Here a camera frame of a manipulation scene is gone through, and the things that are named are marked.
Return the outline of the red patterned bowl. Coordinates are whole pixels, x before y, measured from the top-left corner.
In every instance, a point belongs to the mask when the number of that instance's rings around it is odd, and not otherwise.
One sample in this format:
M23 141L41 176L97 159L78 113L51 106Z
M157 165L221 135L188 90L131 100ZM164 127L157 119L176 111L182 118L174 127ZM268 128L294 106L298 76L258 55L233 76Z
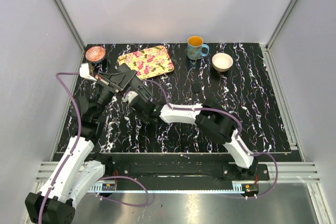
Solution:
M89 62L99 62L105 58L106 49L103 46L93 46L85 53L85 58Z

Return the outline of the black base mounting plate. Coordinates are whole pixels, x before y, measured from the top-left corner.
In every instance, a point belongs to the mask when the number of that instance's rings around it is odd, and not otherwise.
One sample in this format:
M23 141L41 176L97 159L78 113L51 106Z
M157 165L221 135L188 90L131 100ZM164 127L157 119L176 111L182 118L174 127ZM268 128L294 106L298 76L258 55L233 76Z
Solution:
M209 176L224 180L269 181L266 164L249 172L239 168L227 153L112 153L114 169L132 176Z

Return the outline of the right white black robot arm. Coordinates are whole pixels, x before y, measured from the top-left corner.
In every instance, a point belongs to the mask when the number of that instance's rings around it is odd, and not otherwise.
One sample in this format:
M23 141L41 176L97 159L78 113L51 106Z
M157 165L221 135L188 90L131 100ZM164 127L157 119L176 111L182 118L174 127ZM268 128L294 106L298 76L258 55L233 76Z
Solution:
M257 175L258 161L243 142L242 125L232 114L222 110L216 103L207 100L194 105L171 104L164 94L165 104L155 104L146 86L129 91L122 101L128 103L144 122L193 124L216 144L224 146L233 157L239 175L250 180Z

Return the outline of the cream white bowl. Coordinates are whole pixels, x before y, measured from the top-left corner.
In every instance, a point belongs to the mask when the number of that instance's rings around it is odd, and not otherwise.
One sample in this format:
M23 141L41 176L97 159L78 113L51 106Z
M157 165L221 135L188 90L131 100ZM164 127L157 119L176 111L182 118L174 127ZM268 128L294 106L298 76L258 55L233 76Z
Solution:
M233 65L233 59L225 53L217 53L212 57L212 65L218 72L225 72Z

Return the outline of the blue mug orange inside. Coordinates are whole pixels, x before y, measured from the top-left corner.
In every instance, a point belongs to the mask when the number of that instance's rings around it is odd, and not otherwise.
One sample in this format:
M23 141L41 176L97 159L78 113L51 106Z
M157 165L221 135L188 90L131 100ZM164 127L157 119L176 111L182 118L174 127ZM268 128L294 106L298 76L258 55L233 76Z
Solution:
M209 46L203 43L199 36L192 36L187 41L187 57L190 60L199 60L209 54Z

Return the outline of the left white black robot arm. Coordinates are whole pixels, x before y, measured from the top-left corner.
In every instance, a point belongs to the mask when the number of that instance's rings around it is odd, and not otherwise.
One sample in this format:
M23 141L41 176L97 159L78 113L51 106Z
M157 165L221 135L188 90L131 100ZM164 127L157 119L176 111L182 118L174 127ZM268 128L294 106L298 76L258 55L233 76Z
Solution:
M25 199L32 223L72 223L75 209L88 190L99 179L112 177L112 157L100 153L89 157L102 132L99 117L116 94L124 94L128 88L138 90L142 85L137 72L124 63L115 73L97 73L91 64L84 63L79 75L98 83L100 93L94 100L70 96L78 125L52 175L39 192L29 193Z

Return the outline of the floral yellow pink tray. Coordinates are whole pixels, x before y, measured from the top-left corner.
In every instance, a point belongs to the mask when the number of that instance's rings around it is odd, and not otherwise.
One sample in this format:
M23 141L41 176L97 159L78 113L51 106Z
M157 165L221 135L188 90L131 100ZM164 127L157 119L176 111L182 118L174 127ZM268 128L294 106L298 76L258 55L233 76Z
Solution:
M163 45L132 52L118 57L118 64L125 63L136 71L139 79L148 79L174 70L173 62Z

